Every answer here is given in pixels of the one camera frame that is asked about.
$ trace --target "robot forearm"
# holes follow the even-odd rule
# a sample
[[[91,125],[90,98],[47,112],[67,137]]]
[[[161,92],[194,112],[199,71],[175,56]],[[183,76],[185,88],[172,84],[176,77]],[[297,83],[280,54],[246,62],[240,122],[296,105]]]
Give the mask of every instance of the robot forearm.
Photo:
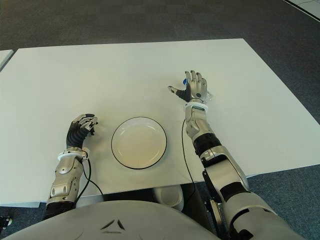
[[[249,191],[245,174],[210,128],[207,111],[202,103],[187,103],[186,132],[204,166],[202,175],[216,204],[212,207],[223,212],[219,214],[224,216],[221,222],[226,223],[231,239],[303,239],[261,197]]]
[[[84,171],[83,161],[89,158],[89,149],[83,142],[91,133],[98,119],[93,114],[82,114],[71,122],[66,136],[66,150],[58,155],[59,163],[55,169],[55,179],[51,185],[46,203],[44,219],[75,208],[79,181]]]

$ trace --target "gray carpet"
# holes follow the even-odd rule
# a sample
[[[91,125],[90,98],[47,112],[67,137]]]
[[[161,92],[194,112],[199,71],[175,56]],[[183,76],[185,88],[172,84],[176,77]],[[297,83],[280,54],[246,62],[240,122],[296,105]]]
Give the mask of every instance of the gray carpet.
[[[0,50],[227,38],[244,38],[320,123],[320,24],[282,0],[0,0]],[[319,169],[249,183],[298,233],[319,239]],[[41,207],[0,207],[15,216],[1,236],[39,221]]]

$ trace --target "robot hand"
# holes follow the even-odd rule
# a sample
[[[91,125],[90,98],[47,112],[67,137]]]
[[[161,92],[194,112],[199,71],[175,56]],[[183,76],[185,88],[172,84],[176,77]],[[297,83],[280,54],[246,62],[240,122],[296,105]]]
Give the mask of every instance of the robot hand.
[[[94,114],[82,114],[71,122],[66,135],[66,148],[76,147],[82,149],[82,145],[88,133],[94,135],[94,126],[98,124],[98,118]]]
[[[186,102],[199,102],[205,103],[207,98],[207,81],[202,78],[199,72],[193,70],[185,72],[186,76],[186,89],[179,90],[173,86],[168,86],[168,89],[176,94],[179,98],[185,100]]]

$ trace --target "cable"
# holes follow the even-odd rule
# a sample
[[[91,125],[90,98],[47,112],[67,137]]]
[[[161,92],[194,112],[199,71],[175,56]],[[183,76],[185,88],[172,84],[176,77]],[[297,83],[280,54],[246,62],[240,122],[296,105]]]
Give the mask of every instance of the cable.
[[[85,168],[83,168],[83,173],[84,173],[85,178],[86,178],[87,180],[89,180],[89,179],[87,178],[87,174],[86,174]],[[99,190],[99,192],[100,192],[100,194],[101,194],[101,196],[102,196],[102,199],[105,201],[105,200],[106,200],[106,199],[105,199],[105,196],[104,196],[103,192],[101,191],[100,187],[99,187],[94,181],[92,181],[92,180],[89,180],[89,182],[96,186],[96,188]]]
[[[303,2],[300,2],[299,4],[297,5],[300,5],[300,4],[306,4],[306,3],[310,3],[310,2],[314,2],[315,0],[311,0],[311,1],[303,1]]]
[[[86,181],[86,184],[84,186],[84,188],[82,189],[82,191],[80,192],[79,196],[75,199],[74,203],[73,203],[73,207],[75,208],[76,207],[76,204],[77,202],[79,201],[80,197],[82,196],[82,194],[84,193],[84,191],[86,190],[86,188],[88,187],[88,184],[90,182],[90,179],[91,179],[91,164],[89,162],[89,159],[88,159],[88,163],[89,163],[89,178],[87,178],[87,181]]]
[[[193,179],[192,176],[191,176],[191,173],[190,173],[190,170],[189,170],[189,167],[188,167],[188,164],[187,164],[187,160],[186,160],[185,145],[184,145],[184,126],[185,126],[185,122],[186,122],[186,120],[183,120],[182,130],[181,130],[181,140],[182,140],[183,158],[184,158],[184,162],[185,162],[186,169],[188,170],[189,176],[190,176],[191,181],[192,181],[192,184],[193,184],[193,191],[192,191],[191,195],[188,197],[188,199],[187,199],[187,200],[185,201],[185,203],[184,203],[184,206],[187,206],[187,205],[188,205],[188,202],[190,201],[190,199],[192,198],[192,196],[193,196],[193,195],[195,194],[195,192],[196,192],[196,184],[195,184],[195,182],[194,182],[194,179]]]

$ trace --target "plate rim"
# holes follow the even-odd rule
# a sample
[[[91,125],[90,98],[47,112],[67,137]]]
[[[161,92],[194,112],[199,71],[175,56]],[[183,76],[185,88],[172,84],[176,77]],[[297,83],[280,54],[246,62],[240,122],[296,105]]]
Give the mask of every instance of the plate rim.
[[[113,147],[112,147],[112,142],[113,142],[115,133],[116,133],[116,131],[118,130],[118,128],[119,128],[122,124],[124,124],[125,122],[127,122],[127,121],[129,121],[129,120],[131,120],[131,119],[137,119],[137,118],[144,118],[144,119],[150,119],[150,120],[152,120],[152,121],[155,121],[155,122],[156,122],[157,124],[159,124],[159,126],[162,128],[162,130],[163,130],[163,132],[164,132],[164,136],[165,136],[165,148],[164,148],[164,151],[163,151],[161,157],[160,157],[155,163],[153,163],[152,165],[146,166],[146,167],[142,167],[142,168],[130,167],[130,166],[126,166],[126,165],[124,165],[123,163],[121,163],[121,162],[117,159],[117,157],[116,157],[116,155],[115,155],[115,153],[114,153],[114,149],[113,149]],[[131,118],[123,121],[123,122],[120,123],[119,126],[114,130],[114,132],[113,132],[113,134],[112,134],[112,138],[111,138],[111,151],[112,151],[112,154],[113,154],[114,158],[115,158],[115,159],[117,160],[117,162],[120,163],[122,166],[124,166],[124,167],[126,167],[126,168],[129,168],[129,169],[134,169],[134,170],[147,169],[147,168],[150,168],[150,167],[152,167],[153,165],[157,164],[157,163],[160,161],[160,159],[162,159],[162,157],[164,156],[164,154],[165,154],[165,152],[166,152],[166,150],[167,150],[167,145],[168,145],[168,139],[167,139],[167,134],[166,134],[165,129],[162,127],[162,125],[161,125],[159,122],[157,122],[156,120],[152,119],[151,117],[147,117],[147,116],[134,116],[134,117],[131,117]]]

